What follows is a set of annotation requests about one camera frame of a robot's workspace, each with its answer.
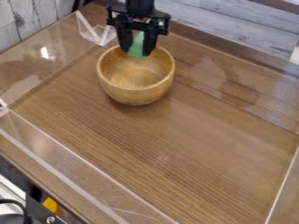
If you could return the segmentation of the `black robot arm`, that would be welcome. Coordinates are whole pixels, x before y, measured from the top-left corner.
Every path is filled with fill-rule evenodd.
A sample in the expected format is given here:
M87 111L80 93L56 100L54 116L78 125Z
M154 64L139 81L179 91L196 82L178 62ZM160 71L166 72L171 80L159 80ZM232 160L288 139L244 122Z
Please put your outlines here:
M120 49L132 49L134 31L143 35L140 53L150 56L156 47L158 37L168 34L172 16L155 8L155 0L107 0L107 25L116 29Z

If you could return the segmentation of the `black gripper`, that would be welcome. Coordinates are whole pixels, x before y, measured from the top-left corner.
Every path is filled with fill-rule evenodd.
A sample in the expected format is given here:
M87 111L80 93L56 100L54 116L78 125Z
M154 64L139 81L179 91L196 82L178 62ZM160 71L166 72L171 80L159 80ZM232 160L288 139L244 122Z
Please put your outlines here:
M144 32L143 55L150 56L158 35L168 34L171 15L154 6L131 8L126 5L107 7L107 24L116 28L118 42L124 52L134 43L132 31Z

